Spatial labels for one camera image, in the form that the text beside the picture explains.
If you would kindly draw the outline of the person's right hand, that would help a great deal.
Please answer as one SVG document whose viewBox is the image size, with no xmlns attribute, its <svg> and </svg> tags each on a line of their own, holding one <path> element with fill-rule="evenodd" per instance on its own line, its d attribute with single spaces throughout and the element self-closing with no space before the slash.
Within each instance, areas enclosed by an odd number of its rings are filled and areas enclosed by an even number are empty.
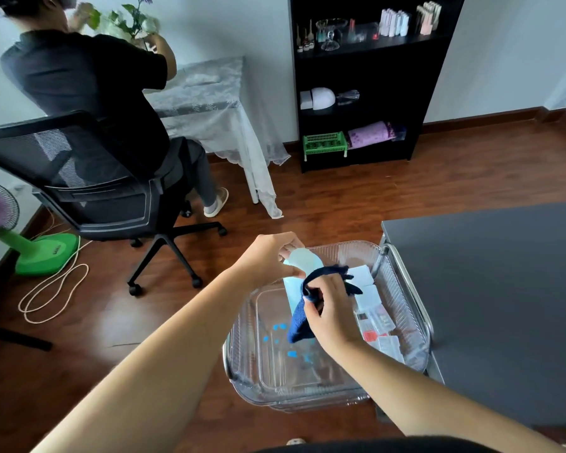
<svg viewBox="0 0 566 453">
<path fill-rule="evenodd" d="M 349 350 L 365 345 L 341 276 L 318 277 L 309 283 L 309 287 L 317 288 L 324 301 L 320 326 L 311 330 L 327 354 L 339 361 Z"/>
</svg>

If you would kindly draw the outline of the person's left hand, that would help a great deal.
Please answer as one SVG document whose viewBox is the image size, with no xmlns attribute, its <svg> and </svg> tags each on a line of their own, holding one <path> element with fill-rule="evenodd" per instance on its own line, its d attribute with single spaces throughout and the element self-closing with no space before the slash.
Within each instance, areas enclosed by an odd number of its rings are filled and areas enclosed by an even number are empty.
<svg viewBox="0 0 566 453">
<path fill-rule="evenodd" d="M 298 268 L 286 266 L 275 249 L 275 235 L 259 235 L 232 266 L 235 283 L 248 291 L 278 282 L 286 277 L 305 279 Z"/>
</svg>

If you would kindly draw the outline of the dark blue cloth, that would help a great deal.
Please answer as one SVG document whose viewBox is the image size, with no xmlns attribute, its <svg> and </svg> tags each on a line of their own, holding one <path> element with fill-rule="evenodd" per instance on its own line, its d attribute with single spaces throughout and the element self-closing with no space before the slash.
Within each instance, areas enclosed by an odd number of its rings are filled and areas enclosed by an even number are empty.
<svg viewBox="0 0 566 453">
<path fill-rule="evenodd" d="M 324 303 L 322 296 L 319 293 L 320 291 L 317 288 L 309 287 L 309 283 L 311 281 L 321 276 L 339 274 L 341 276 L 341 279 L 343 280 L 345 292 L 349 297 L 363 294 L 363 291 L 360 287 L 350 282 L 354 278 L 354 275 L 349 274 L 348 271 L 349 266 L 323 266 L 315 269 L 314 271 L 309 273 L 304 280 L 302 280 L 300 287 L 301 299 L 293 311 L 291 317 L 291 325 L 287 333 L 287 340 L 289 343 L 294 344 L 304 339 L 315 338 L 315 335 L 312 332 L 311 327 L 309 326 L 304 311 L 304 305 L 306 303 L 314 304 L 317 308 L 317 312 L 321 313 Z"/>
</svg>

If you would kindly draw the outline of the light blue plastic sheet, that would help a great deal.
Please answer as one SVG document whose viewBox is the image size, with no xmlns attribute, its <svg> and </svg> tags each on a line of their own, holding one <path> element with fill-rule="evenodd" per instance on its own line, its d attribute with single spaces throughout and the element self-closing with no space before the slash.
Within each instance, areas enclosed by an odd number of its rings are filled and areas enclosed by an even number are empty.
<svg viewBox="0 0 566 453">
<path fill-rule="evenodd" d="M 285 259 L 283 264 L 298 268 L 306 277 L 313 271 L 324 266 L 322 260 L 315 253 L 306 248 L 297 248 L 291 251 L 289 258 Z M 283 278 L 282 281 L 286 290 L 290 312 L 293 315 L 296 307 L 305 296 L 302 288 L 303 279 L 286 277 Z"/>
</svg>

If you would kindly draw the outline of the person's left forearm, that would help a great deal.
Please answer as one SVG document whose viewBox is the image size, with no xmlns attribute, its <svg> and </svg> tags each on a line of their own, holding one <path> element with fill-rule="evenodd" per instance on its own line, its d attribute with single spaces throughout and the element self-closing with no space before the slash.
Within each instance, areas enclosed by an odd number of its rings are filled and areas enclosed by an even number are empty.
<svg viewBox="0 0 566 453">
<path fill-rule="evenodd" d="M 85 396 L 31 453 L 173 453 L 239 311 L 279 279 L 231 267 Z"/>
</svg>

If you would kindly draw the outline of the scattered small blue pieces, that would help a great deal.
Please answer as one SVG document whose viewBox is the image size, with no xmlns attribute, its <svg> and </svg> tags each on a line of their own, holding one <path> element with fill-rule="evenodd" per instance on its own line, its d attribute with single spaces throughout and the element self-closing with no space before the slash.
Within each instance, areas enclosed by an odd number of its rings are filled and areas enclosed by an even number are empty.
<svg viewBox="0 0 566 453">
<path fill-rule="evenodd" d="M 289 360 L 313 365 L 316 362 L 314 351 L 315 340 L 309 339 L 297 343 L 288 341 L 287 334 L 290 324 L 287 322 L 275 323 L 267 326 L 264 332 L 259 333 L 259 348 L 261 356 L 271 365 L 285 364 Z"/>
</svg>

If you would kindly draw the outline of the white square packet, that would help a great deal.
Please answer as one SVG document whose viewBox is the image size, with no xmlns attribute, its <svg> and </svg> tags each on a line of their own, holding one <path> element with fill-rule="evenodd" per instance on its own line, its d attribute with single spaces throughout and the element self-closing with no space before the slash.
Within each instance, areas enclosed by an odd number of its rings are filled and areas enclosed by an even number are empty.
<svg viewBox="0 0 566 453">
<path fill-rule="evenodd" d="M 351 267 L 347 274 L 351 277 L 347 282 L 360 289 L 371 286 L 375 283 L 371 275 L 370 268 L 367 265 Z"/>
<path fill-rule="evenodd" d="M 363 286 L 360 288 L 360 294 L 355 294 L 355 312 L 363 313 L 369 310 L 377 309 L 383 305 L 378 288 L 375 284 Z"/>
</svg>

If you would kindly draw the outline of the clear flat packet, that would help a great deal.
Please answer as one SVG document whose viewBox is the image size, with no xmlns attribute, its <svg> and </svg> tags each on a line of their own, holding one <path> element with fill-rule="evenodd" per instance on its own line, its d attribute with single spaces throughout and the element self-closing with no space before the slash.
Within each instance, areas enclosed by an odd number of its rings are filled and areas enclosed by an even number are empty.
<svg viewBox="0 0 566 453">
<path fill-rule="evenodd" d="M 377 339 L 378 350 L 388 357 L 395 359 L 401 364 L 405 364 L 403 353 L 401 351 L 400 340 L 398 336 L 382 335 Z"/>
</svg>

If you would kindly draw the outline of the green plastic basket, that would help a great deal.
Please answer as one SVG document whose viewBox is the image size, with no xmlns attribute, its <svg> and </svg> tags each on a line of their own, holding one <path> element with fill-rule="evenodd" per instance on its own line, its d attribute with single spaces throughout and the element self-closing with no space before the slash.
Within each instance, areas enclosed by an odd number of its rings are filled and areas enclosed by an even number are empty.
<svg viewBox="0 0 566 453">
<path fill-rule="evenodd" d="M 302 136 L 303 161 L 313 154 L 342 152 L 347 158 L 348 143 L 342 131 L 319 135 Z"/>
</svg>

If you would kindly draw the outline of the purple rolled mat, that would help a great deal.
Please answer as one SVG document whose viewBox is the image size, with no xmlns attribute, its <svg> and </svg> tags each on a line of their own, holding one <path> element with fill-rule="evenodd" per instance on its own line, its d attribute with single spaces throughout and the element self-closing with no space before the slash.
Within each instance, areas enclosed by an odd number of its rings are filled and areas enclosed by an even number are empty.
<svg viewBox="0 0 566 453">
<path fill-rule="evenodd" d="M 391 141 L 397 137 L 397 131 L 390 122 L 378 121 L 349 130 L 347 137 L 351 150 Z"/>
</svg>

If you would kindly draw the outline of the white nail lamp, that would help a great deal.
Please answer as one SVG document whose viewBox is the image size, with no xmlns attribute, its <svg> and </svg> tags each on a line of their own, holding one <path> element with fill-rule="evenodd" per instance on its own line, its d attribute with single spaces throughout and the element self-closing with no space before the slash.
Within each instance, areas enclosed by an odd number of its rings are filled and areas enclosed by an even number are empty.
<svg viewBox="0 0 566 453">
<path fill-rule="evenodd" d="M 335 93 L 326 87 L 315 87 L 312 90 L 300 92 L 301 110 L 324 110 L 336 104 Z"/>
</svg>

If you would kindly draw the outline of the black mesh office chair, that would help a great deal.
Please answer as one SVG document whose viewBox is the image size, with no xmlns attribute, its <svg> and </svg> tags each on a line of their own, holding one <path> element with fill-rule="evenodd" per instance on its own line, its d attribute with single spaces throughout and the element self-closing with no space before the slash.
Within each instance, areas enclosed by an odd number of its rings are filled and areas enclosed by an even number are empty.
<svg viewBox="0 0 566 453">
<path fill-rule="evenodd" d="M 67 221 L 81 238 L 96 242 L 141 239 L 153 241 L 128 279 L 130 295 L 162 246 L 169 246 L 191 277 L 194 288 L 203 280 L 190 266 L 174 239 L 208 229 L 220 236 L 227 229 L 218 221 L 176 226 L 190 215 L 186 199 L 192 190 L 188 141 L 175 140 L 157 170 L 133 159 L 88 112 L 77 111 L 0 126 L 0 169 L 29 183 L 47 208 Z"/>
</svg>

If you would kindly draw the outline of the clear glass stand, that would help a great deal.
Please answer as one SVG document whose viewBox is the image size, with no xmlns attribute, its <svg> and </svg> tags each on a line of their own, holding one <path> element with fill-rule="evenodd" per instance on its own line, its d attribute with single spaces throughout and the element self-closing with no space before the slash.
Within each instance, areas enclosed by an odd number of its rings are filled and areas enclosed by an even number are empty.
<svg viewBox="0 0 566 453">
<path fill-rule="evenodd" d="M 317 44 L 320 50 L 323 52 L 331 52 L 339 49 L 340 44 L 335 39 L 336 32 L 346 27 L 347 24 L 347 19 L 339 17 L 317 21 Z"/>
</svg>

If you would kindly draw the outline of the clear plastic box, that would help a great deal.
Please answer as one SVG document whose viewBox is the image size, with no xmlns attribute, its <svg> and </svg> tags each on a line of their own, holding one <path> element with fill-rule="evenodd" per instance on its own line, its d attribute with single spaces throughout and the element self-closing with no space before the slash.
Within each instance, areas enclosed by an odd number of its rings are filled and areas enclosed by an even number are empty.
<svg viewBox="0 0 566 453">
<path fill-rule="evenodd" d="M 378 22 L 354 24 L 353 29 L 349 29 L 347 39 L 350 44 L 365 42 L 376 42 L 380 37 L 380 25 Z"/>
</svg>

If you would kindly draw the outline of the group of pink boxes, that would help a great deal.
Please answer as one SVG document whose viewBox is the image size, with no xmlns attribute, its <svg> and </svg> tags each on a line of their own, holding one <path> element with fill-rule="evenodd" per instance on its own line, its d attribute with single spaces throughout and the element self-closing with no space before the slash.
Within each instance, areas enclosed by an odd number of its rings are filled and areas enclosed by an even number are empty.
<svg viewBox="0 0 566 453">
<path fill-rule="evenodd" d="M 442 5 L 434 1 L 418 5 L 415 14 L 415 34 L 429 36 L 433 31 L 436 31 L 441 11 Z"/>
</svg>

